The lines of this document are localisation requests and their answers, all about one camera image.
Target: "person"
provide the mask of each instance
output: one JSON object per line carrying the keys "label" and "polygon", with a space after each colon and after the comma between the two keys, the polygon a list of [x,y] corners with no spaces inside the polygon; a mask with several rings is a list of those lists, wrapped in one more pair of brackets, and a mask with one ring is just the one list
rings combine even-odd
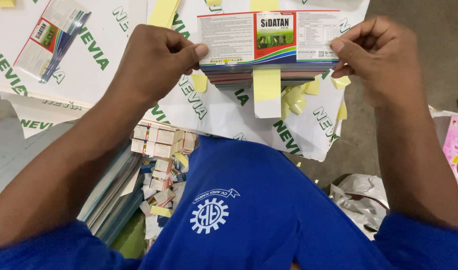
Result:
{"label": "person", "polygon": [[179,206],[144,258],[124,259],[92,236],[76,216],[107,157],[208,53],[139,25],[101,100],[0,194],[0,269],[458,270],[458,187],[428,111],[415,34],[375,17],[331,48],[340,58],[332,76],[359,76],[376,115],[390,214],[374,242],[279,151],[203,136]]}

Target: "right hand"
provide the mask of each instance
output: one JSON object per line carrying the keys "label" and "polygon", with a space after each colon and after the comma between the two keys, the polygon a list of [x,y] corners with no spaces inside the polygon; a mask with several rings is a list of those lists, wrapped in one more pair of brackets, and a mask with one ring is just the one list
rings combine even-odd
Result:
{"label": "right hand", "polygon": [[332,77],[359,76],[371,106],[427,106],[416,35],[409,28],[374,17],[334,39],[331,48],[340,59]]}

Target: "floor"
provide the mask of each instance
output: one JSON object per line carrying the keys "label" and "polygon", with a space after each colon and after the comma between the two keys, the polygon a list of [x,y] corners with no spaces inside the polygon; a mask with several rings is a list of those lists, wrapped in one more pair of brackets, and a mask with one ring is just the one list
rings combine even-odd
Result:
{"label": "floor", "polygon": [[[420,59],[429,104],[457,112],[458,98],[458,0],[372,0],[367,18],[388,15],[418,35]],[[373,109],[364,102],[362,85],[351,78],[345,100],[348,119],[324,162],[291,155],[301,170],[326,192],[345,174],[380,176]]]}

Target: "white logo print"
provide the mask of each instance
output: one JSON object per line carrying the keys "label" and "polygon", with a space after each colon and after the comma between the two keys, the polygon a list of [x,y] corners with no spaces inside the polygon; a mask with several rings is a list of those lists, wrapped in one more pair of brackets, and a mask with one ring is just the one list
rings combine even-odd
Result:
{"label": "white logo print", "polygon": [[223,200],[217,202],[217,199],[213,198],[210,202],[208,199],[205,200],[204,205],[198,205],[199,210],[192,211],[194,218],[190,219],[190,222],[194,223],[192,230],[195,231],[198,228],[197,233],[200,234],[205,229],[205,233],[208,234],[211,232],[211,228],[214,228],[214,230],[219,229],[218,223],[226,223],[224,217],[228,216],[229,213],[224,210],[229,206],[222,205],[223,203]]}

